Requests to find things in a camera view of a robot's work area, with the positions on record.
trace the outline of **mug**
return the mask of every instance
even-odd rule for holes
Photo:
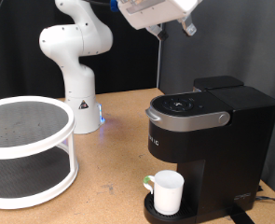
[[[154,189],[148,184],[151,180],[155,183]],[[155,176],[147,175],[144,186],[154,194],[154,207],[163,215],[173,215],[178,212],[183,195],[184,178],[175,171],[163,170]]]

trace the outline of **coffee maker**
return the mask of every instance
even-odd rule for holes
[[[253,208],[275,123],[275,99],[234,77],[194,81],[194,91],[162,95],[145,111],[148,149],[177,163],[180,210],[164,216],[144,199],[150,223],[201,223]]]

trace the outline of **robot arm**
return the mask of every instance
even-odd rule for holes
[[[71,16],[75,24],[44,29],[39,43],[42,51],[62,70],[65,102],[76,118],[75,133],[90,133],[99,128],[100,105],[95,98],[93,71],[80,64],[80,56],[107,52],[112,47],[110,29],[81,0],[55,0],[57,8]]]
[[[158,39],[164,35],[158,24],[178,20],[188,35],[196,33],[191,12],[202,0],[117,0],[118,8],[136,30],[146,28]]]

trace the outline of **wooden table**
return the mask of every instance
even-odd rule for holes
[[[176,169],[160,161],[147,149],[150,101],[158,89],[97,95],[106,123],[94,133],[75,135],[79,172],[74,184],[57,198],[20,210],[0,210],[0,224],[141,224],[144,218],[143,186],[146,175]],[[258,195],[275,198],[275,192],[261,182]],[[260,201],[247,212],[256,224],[275,224],[275,202]],[[233,224],[229,217],[206,222]]]

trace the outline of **black mesh shelf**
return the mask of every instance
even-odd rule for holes
[[[46,139],[68,122],[60,107],[43,102],[0,105],[0,147],[18,147]]]
[[[0,198],[21,198],[51,189],[70,173],[69,155],[58,147],[0,160]]]

